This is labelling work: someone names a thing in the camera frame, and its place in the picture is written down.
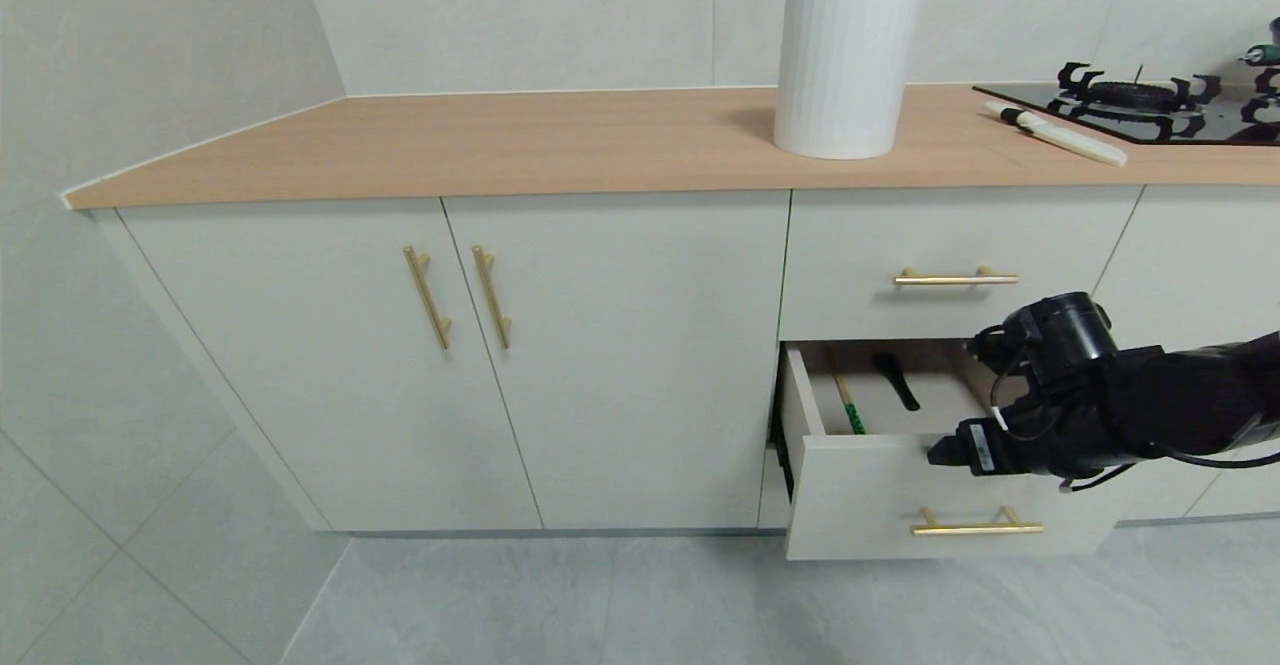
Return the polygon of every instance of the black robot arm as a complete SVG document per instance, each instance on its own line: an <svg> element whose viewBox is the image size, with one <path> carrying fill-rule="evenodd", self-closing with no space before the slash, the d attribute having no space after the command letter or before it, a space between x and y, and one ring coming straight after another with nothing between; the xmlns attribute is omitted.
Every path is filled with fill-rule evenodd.
<svg viewBox="0 0 1280 665"><path fill-rule="evenodd" d="M978 332L966 350L997 373L996 387L1024 377L1028 393L991 418L964 419L929 463L1074 481L1157 457L1222 468L1280 460L1204 459L1280 437L1280 332L1165 352L1119 350L1110 329L1100 306L1071 292Z"/></svg>

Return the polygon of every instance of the gas stove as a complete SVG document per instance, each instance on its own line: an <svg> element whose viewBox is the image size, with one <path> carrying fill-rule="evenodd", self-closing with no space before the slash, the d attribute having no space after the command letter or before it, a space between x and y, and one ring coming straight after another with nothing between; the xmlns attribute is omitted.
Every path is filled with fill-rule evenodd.
<svg viewBox="0 0 1280 665"><path fill-rule="evenodd" d="M1249 88L1220 77L1189 81L1101 81L1088 63L1069 63L1053 83L983 84L974 90L1057 115L1138 145L1280 145L1280 68L1266 68Z"/></svg>

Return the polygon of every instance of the knife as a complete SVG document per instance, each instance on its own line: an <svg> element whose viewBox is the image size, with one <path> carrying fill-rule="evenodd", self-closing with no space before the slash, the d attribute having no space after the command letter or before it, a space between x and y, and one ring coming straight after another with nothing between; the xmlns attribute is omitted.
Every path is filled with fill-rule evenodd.
<svg viewBox="0 0 1280 665"><path fill-rule="evenodd" d="M1034 113L1028 113L1024 109L1015 107L1009 104L1001 104L996 100L988 100L987 113L992 113L997 118L1002 119L1002 121L1011 124L1011 127L1016 127L1029 136L1036 136L1043 142L1051 142L1051 145L1056 145L1061 147L1061 150L1070 150L1071 153L1084 155L1085 159L1097 160L1097 162L1106 162L1107 165L1115 165L1115 168L1124 168L1124 164L1129 162L1129 155L1125 153L1124 150L1120 150L1114 145L1106 145L1106 142L1089 136L1080 136L1080 133L1074 129L1056 127L1056 124L1046 121L1042 116Z"/></svg>

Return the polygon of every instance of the gold handle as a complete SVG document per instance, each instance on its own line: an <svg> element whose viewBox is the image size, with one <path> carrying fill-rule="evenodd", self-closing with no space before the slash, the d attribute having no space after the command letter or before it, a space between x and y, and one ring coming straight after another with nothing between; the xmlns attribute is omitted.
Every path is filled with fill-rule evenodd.
<svg viewBox="0 0 1280 665"><path fill-rule="evenodd" d="M1016 536L1044 532L1042 523L1024 523L1014 515L1014 509L1007 505L1000 506L1000 514L1005 515L1007 523L974 523L969 526L941 526L933 517L933 510L920 506L920 515L924 518L923 526L911 526L913 536Z"/></svg>
<svg viewBox="0 0 1280 665"><path fill-rule="evenodd" d="M902 274L893 278L893 285L1018 285L1018 276L997 276L986 265L975 276L922 276L915 269L902 269Z"/></svg>
<svg viewBox="0 0 1280 665"><path fill-rule="evenodd" d="M413 252L412 246L404 246L404 261L408 263L408 272L413 274L413 283L417 285L419 295L422 297L426 317L431 320L435 339L440 341L440 350L448 350L449 326L452 326L453 320L440 317L439 311L435 309L435 301L431 301L431 290L426 286L426 278L422 276L422 270L426 269L426 263L430 263L431 256L426 254L426 252L417 254L417 252Z"/></svg>
<svg viewBox="0 0 1280 665"><path fill-rule="evenodd" d="M502 308L498 306L498 294L493 290L493 252L485 252L484 247L475 246L471 254L476 256L476 270L480 270L480 285L484 286L485 301L489 301L489 311L493 313L493 324L498 326L498 341L502 341L503 350L511 350L511 318L502 317Z"/></svg>

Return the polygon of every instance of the white vase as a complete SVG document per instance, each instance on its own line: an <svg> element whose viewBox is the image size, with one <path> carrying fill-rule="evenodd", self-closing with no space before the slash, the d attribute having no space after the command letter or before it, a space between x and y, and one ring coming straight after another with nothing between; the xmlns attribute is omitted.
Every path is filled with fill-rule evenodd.
<svg viewBox="0 0 1280 665"><path fill-rule="evenodd" d="M893 147L920 0L787 0L773 142L809 159Z"/></svg>

